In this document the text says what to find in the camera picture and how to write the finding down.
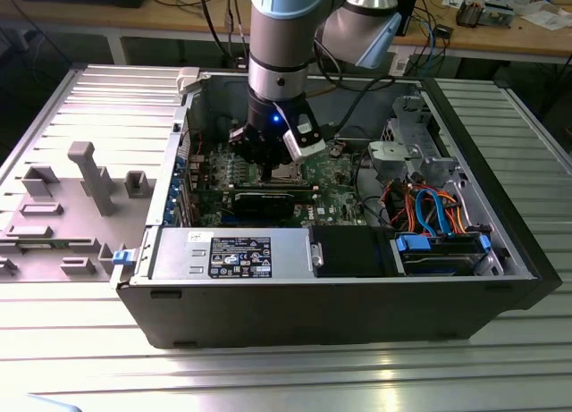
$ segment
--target power supply label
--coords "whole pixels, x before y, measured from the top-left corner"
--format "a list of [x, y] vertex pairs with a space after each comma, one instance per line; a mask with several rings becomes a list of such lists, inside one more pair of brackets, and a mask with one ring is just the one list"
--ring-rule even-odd
[[272, 278], [270, 238], [213, 238], [208, 276]]

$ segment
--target blue latch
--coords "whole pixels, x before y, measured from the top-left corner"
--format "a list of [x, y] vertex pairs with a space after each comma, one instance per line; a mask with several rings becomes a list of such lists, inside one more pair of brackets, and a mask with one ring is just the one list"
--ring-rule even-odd
[[137, 248], [115, 251], [111, 261], [114, 262], [114, 265], [135, 265], [138, 251]]
[[479, 240], [481, 241], [481, 245], [483, 246], [485, 251], [489, 251], [491, 249], [491, 240], [486, 235], [479, 236]]
[[429, 238], [422, 235], [401, 235], [396, 240], [397, 250], [401, 251], [430, 251]]

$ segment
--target motherboard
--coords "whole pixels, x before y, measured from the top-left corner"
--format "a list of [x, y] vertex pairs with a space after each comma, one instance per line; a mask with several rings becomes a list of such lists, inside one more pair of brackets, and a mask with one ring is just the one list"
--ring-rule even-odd
[[331, 144], [304, 164], [280, 165], [270, 181], [224, 144], [175, 169], [172, 225], [301, 227], [365, 225], [352, 182], [352, 157]]

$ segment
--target robotic arm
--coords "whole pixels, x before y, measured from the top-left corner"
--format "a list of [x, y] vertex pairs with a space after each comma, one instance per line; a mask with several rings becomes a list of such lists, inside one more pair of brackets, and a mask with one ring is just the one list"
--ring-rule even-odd
[[325, 148], [304, 93], [315, 38], [336, 58], [375, 68], [401, 18], [397, 0], [251, 2], [248, 118], [230, 142], [269, 178], [273, 166]]

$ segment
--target white label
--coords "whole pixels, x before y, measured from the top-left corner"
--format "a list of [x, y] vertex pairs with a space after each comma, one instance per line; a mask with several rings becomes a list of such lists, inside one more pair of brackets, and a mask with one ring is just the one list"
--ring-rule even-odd
[[188, 242], [210, 242], [215, 233], [213, 231], [191, 231]]
[[18, 248], [26, 248], [26, 249], [30, 249], [30, 248], [51, 248], [52, 246], [50, 244], [18, 244]]

